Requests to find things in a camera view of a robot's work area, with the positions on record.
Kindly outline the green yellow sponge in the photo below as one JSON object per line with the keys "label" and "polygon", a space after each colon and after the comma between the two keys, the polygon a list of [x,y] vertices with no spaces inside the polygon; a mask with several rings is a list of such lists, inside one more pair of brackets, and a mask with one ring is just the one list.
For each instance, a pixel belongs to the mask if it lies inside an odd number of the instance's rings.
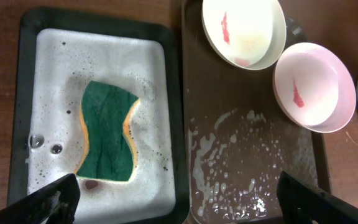
{"label": "green yellow sponge", "polygon": [[127,182],[137,159],[129,120],[139,98],[114,85],[91,81],[80,104],[84,153],[75,174]]}

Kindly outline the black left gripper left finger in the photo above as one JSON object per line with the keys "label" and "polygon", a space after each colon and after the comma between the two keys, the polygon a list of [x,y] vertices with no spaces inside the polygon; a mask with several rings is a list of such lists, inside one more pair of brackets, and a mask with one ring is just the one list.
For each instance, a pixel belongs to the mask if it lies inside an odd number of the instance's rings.
{"label": "black left gripper left finger", "polygon": [[0,210],[0,224],[72,224],[80,200],[75,174],[67,174]]}

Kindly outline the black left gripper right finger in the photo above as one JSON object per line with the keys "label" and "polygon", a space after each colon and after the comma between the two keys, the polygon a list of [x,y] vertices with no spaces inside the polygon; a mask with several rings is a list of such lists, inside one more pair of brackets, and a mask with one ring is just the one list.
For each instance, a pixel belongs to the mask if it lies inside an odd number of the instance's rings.
{"label": "black left gripper right finger", "polygon": [[358,208],[284,171],[276,193],[285,223],[358,224]]}

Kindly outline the pink plate with red stain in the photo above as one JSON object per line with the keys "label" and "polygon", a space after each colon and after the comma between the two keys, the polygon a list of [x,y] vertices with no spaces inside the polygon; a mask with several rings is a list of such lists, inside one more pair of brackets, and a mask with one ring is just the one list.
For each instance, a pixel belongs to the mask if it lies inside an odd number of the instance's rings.
{"label": "pink plate with red stain", "polygon": [[283,51],[273,73],[273,91],[283,112],[317,133],[345,127],[356,108],[351,74],[330,50],[310,42]]}

